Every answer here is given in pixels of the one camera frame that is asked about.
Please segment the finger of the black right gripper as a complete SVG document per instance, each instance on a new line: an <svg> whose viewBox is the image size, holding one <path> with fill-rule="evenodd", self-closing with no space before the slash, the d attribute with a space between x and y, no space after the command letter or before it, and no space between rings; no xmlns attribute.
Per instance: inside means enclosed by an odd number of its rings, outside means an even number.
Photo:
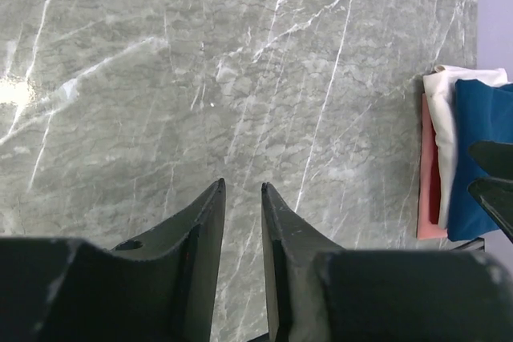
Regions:
<svg viewBox="0 0 513 342"><path fill-rule="evenodd" d="M494 177L478 178L469 193L494 220L509 240L513 240L512 181Z"/></svg>
<svg viewBox="0 0 513 342"><path fill-rule="evenodd" d="M478 141L469 147L471 158L491 177L513 176L513 145Z"/></svg>

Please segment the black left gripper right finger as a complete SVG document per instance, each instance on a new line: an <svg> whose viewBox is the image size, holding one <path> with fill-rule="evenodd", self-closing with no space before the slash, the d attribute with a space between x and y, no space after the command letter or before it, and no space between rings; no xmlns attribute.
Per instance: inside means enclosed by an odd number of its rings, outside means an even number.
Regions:
<svg viewBox="0 0 513 342"><path fill-rule="evenodd" d="M481 251L349 250L261 188L268 341L509 341L512 279Z"/></svg>

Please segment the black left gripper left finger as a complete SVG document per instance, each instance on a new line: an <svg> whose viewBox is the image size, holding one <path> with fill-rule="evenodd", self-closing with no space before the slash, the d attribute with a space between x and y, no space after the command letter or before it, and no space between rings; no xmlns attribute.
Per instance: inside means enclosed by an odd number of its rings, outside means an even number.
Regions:
<svg viewBox="0 0 513 342"><path fill-rule="evenodd" d="M225 201L217 180L111 250L80 238L2 238L2 340L209 340Z"/></svg>

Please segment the blue folded t-shirt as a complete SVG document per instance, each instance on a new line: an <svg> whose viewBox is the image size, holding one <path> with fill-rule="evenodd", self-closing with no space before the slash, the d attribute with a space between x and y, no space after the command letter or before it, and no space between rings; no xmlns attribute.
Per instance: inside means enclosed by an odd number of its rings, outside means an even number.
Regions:
<svg viewBox="0 0 513 342"><path fill-rule="evenodd" d="M454 89L456 168L450 193L448 239L473 240L499 229L469 192L468 187L488 177L488 163L497 159L481 143L512 143L512 85L492 87L477 79L458 80Z"/></svg>

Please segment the pink folded t-shirt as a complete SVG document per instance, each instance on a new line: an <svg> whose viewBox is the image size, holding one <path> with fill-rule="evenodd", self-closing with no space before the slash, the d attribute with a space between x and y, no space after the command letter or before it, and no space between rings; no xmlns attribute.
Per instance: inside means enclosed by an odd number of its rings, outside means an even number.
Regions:
<svg viewBox="0 0 513 342"><path fill-rule="evenodd" d="M419 171L417 239L445 239L446 229L438 225L441 183L438 147L426 95L422 94L422 137Z"/></svg>

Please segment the white folded t-shirt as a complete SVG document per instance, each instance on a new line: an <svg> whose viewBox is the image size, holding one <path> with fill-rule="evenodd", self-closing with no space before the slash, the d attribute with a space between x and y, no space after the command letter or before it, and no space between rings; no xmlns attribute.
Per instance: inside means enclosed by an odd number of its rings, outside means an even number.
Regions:
<svg viewBox="0 0 513 342"><path fill-rule="evenodd" d="M508 83L503 68L472 70L458 66L437 65L432 74L423 77L426 101L438 147L438 169L441 182L441 200L438 225L447 226L450 193L457 164L457 136L454 92L458 80L477 79L491 87Z"/></svg>

